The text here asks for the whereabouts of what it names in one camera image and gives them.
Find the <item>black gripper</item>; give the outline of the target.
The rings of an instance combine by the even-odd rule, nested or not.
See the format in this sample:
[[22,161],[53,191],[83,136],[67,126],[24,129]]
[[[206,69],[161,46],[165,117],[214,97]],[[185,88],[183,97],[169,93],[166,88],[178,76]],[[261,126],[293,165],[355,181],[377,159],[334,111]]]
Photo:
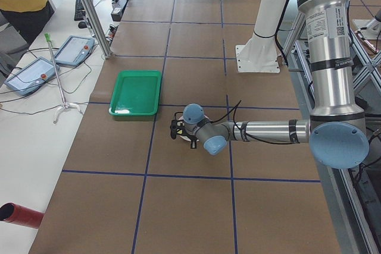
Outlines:
[[188,138],[189,138],[189,140],[191,141],[191,143],[190,143],[190,148],[191,149],[196,149],[196,143],[199,141],[198,139],[197,139],[197,137],[196,136],[193,136],[193,135],[190,135],[190,136],[188,136]]

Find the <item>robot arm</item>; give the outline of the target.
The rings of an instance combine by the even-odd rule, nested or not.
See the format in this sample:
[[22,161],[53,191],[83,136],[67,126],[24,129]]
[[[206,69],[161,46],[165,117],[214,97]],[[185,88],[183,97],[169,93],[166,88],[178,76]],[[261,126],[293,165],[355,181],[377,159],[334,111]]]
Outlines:
[[[241,72],[272,72],[277,68],[277,25],[287,0],[262,0],[252,38],[236,48]],[[331,168],[358,166],[368,154],[364,111],[355,103],[349,50],[349,0],[297,0],[305,17],[315,106],[307,120],[225,121],[216,124],[198,104],[183,111],[183,121],[171,124],[171,136],[202,143],[210,154],[229,141],[273,144],[309,143],[316,161]]]

